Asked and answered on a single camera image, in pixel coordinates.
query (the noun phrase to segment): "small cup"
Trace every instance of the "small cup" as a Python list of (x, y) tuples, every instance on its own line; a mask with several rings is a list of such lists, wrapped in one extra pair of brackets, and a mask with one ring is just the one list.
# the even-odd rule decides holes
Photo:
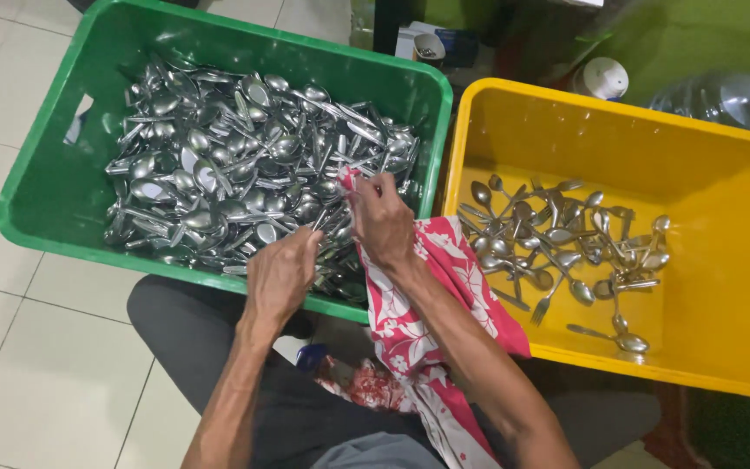
[(437, 35), (419, 34), (412, 39), (412, 45), (412, 60), (428, 63), (437, 69), (442, 66), (445, 55), (444, 44)]

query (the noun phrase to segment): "hand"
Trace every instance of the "hand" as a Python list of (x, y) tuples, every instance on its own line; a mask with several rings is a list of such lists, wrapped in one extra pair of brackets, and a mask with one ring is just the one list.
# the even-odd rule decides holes
[(363, 249), (385, 274), (406, 271), (418, 260), (412, 252), (415, 230), (412, 210), (395, 190), (395, 177), (380, 173), (370, 180), (359, 176), (356, 182), (359, 196), (353, 200), (352, 209)]
[(322, 231), (301, 226), (296, 233), (271, 243), (247, 262), (245, 315), (268, 321), (280, 331), (306, 299), (314, 282), (314, 262)]

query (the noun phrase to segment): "red cloth with white flowers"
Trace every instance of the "red cloth with white flowers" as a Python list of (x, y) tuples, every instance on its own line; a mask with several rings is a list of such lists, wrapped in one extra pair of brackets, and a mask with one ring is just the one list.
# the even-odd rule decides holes
[[(354, 191), (358, 173), (341, 169), (341, 186)], [(414, 251), (436, 279), (506, 352), (530, 357), (523, 328), (507, 314), (485, 281), (458, 218), (417, 220), (415, 231)], [(369, 325), (376, 355), (403, 386), (405, 396), (422, 417), (430, 442), (450, 468), (499, 467), (464, 393), (447, 376), (443, 352), (430, 331), (407, 298), (369, 261), (360, 244), (358, 252), (367, 274)]]

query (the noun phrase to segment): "gray pants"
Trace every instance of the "gray pants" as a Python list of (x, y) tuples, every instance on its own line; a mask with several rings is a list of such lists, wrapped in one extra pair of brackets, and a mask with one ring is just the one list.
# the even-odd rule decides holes
[[(227, 361), (244, 303), (241, 294), (155, 275), (143, 278), (129, 296), (132, 325), (199, 414)], [(653, 396), (615, 384), (625, 377), (545, 360), (520, 366), (546, 397), (583, 467), (638, 440), (658, 422)], [(474, 414), (500, 463), (516, 467), (515, 451), (475, 406)], [(254, 426), (251, 467), (309, 467), (332, 446), (376, 432), (408, 435), (436, 455), (418, 416), (377, 412), (341, 399), (275, 351), (259, 384)]]

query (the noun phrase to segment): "white tile floor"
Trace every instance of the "white tile floor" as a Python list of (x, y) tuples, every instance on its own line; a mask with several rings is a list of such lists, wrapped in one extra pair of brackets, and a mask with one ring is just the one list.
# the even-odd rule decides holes
[[(349, 37), (343, 0), (202, 0), (201, 7), (339, 43)], [(65, 0), (0, 0), (0, 188), (78, 21)], [(199, 417), (128, 324), (124, 304), (140, 277), (26, 250), (0, 235), (0, 467), (180, 465)], [(301, 345), (276, 347), (293, 357)], [(612, 458), (626, 466), (633, 455), (653, 461), (637, 447)]]

